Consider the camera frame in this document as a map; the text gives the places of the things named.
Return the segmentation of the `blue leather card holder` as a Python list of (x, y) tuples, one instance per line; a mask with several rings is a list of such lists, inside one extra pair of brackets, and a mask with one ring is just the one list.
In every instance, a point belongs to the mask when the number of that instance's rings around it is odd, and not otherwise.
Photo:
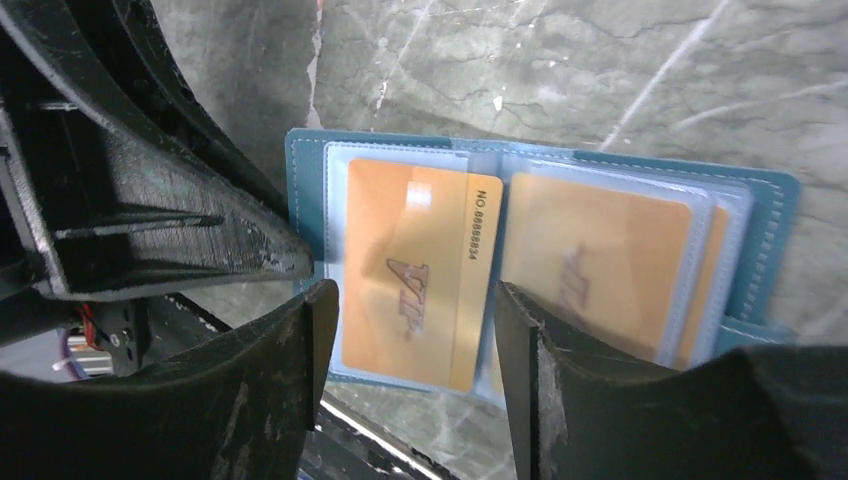
[(791, 338), (763, 320), (790, 174), (317, 129), (290, 131), (285, 153), (290, 219), (340, 289), (332, 379), (502, 403), (497, 281), (677, 370)]

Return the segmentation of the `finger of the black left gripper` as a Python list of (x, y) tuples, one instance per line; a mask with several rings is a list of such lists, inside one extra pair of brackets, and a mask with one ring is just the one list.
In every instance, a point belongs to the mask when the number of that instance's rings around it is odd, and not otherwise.
[(313, 271), (147, 1), (1, 5), (1, 192), (34, 288), (110, 302)]

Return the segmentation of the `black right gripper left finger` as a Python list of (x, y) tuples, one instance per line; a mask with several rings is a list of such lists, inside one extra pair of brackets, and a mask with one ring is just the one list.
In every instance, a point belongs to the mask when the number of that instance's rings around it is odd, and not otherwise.
[(339, 312), (322, 280), (126, 377), (1, 378), (5, 479), (293, 479)]

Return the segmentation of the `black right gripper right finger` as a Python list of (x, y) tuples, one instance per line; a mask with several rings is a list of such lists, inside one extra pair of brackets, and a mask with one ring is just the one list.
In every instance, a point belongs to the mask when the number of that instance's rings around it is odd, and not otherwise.
[(843, 479), (847, 350), (752, 346), (688, 371), (625, 354), (501, 282), (521, 479)]

